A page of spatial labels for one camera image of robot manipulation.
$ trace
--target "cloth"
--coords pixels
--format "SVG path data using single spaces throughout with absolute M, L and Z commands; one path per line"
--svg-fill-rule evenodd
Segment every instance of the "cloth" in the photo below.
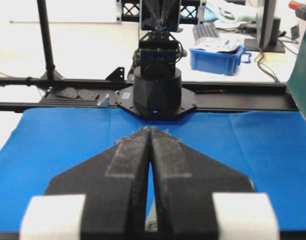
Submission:
M 306 121 L 300 112 L 196 112 L 157 122 L 123 109 L 34 108 L 0 151 L 0 232 L 19 230 L 30 198 L 43 194 L 52 177 L 144 126 L 168 131 L 246 174 L 257 192 L 269 195 L 281 230 L 306 230 Z M 153 198 L 150 170 L 147 213 Z

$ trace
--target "monitor stand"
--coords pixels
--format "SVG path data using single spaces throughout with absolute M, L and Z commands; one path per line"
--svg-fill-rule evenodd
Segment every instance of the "monitor stand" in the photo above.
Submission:
M 245 39 L 244 45 L 247 51 L 259 52 L 257 39 Z M 268 45 L 264 52 L 285 53 L 285 47 L 278 41 L 276 45 Z
M 280 24 L 281 19 L 279 17 L 275 17 L 271 40 L 268 46 L 264 49 L 264 52 L 285 53 L 285 47 L 278 41 Z M 257 39 L 245 39 L 244 45 L 247 51 L 259 52 Z

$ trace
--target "black cylindrical base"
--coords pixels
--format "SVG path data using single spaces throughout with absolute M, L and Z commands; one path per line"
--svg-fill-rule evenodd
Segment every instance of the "black cylindrical base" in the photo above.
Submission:
M 172 115 L 181 105 L 181 71 L 173 76 L 142 76 L 140 67 L 134 70 L 133 98 L 141 115 Z

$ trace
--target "white block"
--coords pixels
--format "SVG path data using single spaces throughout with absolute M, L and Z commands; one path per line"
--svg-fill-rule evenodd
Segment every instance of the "white block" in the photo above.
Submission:
M 84 194 L 35 196 L 20 227 L 20 240 L 79 240 Z
M 275 212 L 265 193 L 213 193 L 219 240 L 279 240 Z

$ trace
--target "computer monitor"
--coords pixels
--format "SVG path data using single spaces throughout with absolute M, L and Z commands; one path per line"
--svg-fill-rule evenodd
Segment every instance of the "computer monitor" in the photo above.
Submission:
M 275 17 L 276 0 L 258 0 L 257 39 L 246 39 L 248 51 L 284 53 L 284 46 L 278 41 L 281 19 Z

